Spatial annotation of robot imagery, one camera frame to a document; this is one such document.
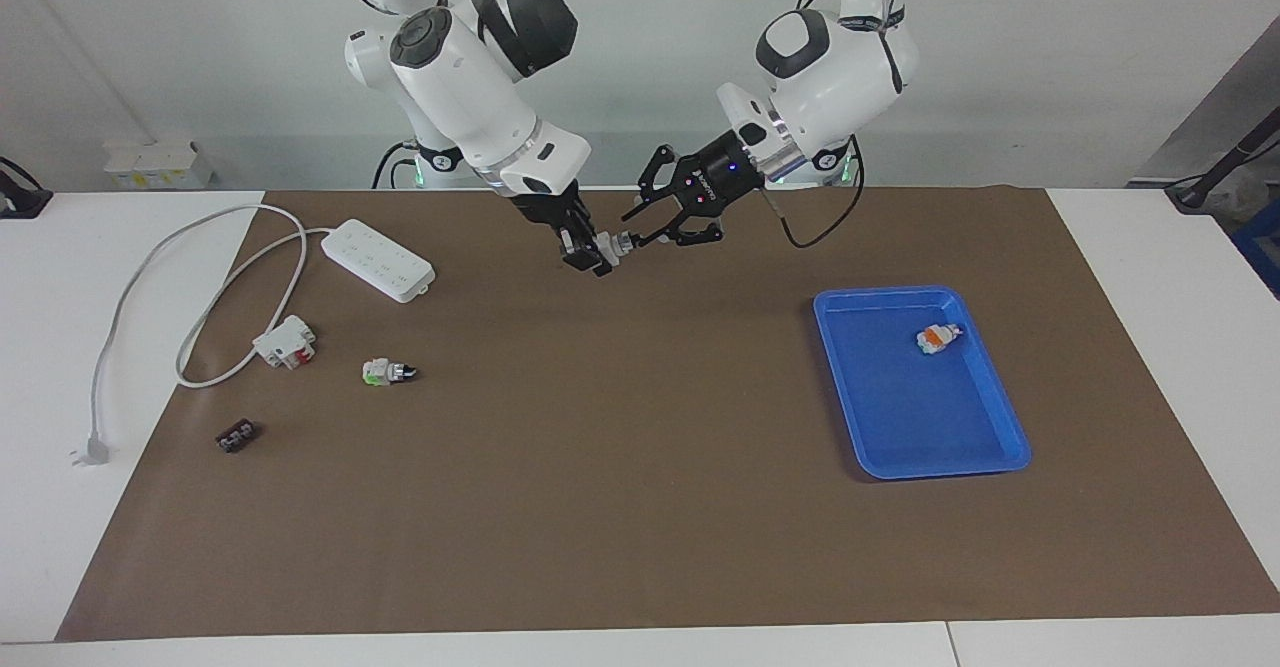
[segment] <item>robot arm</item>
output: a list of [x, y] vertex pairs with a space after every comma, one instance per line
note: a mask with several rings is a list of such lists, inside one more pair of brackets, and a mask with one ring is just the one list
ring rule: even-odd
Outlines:
[[[723, 238], [719, 216], [731, 202], [768, 181], [808, 166], [823, 175], [838, 172], [850, 134], [887, 110], [910, 82], [919, 52], [893, 0], [840, 0], [840, 14], [786, 12], [760, 35], [755, 60], [769, 97], [736, 84], [717, 92], [732, 125], [695, 155], [678, 157], [659, 147], [640, 178], [640, 204], [623, 221], [660, 198], [673, 197], [680, 213], [659, 230], [636, 238], [643, 247], [667, 237], [677, 245]], [[676, 164], [666, 187], [654, 179]], [[712, 220], [685, 230], [686, 220]]]
[[526, 219], [557, 233], [566, 262], [612, 271], [628, 243], [626, 236], [596, 234], [579, 196], [589, 143], [543, 120], [513, 84], [568, 56], [577, 20], [563, 0], [376, 3], [417, 10], [389, 41], [352, 35], [347, 64], [403, 108], [434, 169], [466, 161]]

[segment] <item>brown mat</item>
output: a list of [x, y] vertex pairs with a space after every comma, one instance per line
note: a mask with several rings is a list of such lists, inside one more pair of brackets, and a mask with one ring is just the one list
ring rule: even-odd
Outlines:
[[[630, 200], [589, 195], [600, 227]], [[845, 200], [782, 197], [803, 233]], [[1042, 192], [869, 189], [804, 253], [750, 197], [726, 243], [604, 280], [489, 195], [269, 202], [369, 221], [439, 280], [401, 306], [308, 262], [291, 311], [316, 362], [174, 394], [60, 640], [1280, 612]], [[285, 230], [260, 215], [242, 256]], [[293, 260], [228, 294], [189, 374], [243, 353]], [[854, 461], [812, 300], [933, 283], [982, 326], [1023, 472]], [[369, 388], [375, 356], [425, 378]], [[224, 456], [242, 416], [266, 433]]]

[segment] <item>white power strip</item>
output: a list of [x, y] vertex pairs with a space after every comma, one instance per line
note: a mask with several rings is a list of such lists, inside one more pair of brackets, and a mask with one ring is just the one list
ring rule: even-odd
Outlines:
[[425, 293], [435, 280], [435, 269], [429, 261], [361, 220], [343, 221], [321, 239], [320, 247], [330, 260], [399, 303]]

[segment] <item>white table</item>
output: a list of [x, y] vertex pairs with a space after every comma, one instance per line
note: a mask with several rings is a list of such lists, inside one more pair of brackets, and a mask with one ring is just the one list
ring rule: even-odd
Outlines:
[[[1280, 303], [1211, 220], [1178, 215], [1158, 192], [1051, 195], [1275, 581]], [[169, 230], [261, 197], [60, 195], [36, 221], [0, 221], [0, 641], [33, 643], [0, 647], [0, 663], [1261, 666], [1280, 653], [1280, 616], [38, 644], [74, 595], [173, 390], [178, 341], [252, 213], [183, 238], [140, 282], [104, 390], [113, 460], [73, 469], [119, 289]]]

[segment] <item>blue tray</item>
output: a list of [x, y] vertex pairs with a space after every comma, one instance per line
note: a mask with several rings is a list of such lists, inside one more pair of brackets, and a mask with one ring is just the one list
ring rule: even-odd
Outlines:
[[[854, 452], [882, 480], [1010, 472], [1032, 460], [960, 294], [945, 287], [845, 289], [813, 303]], [[915, 334], [965, 334], [924, 355]]]

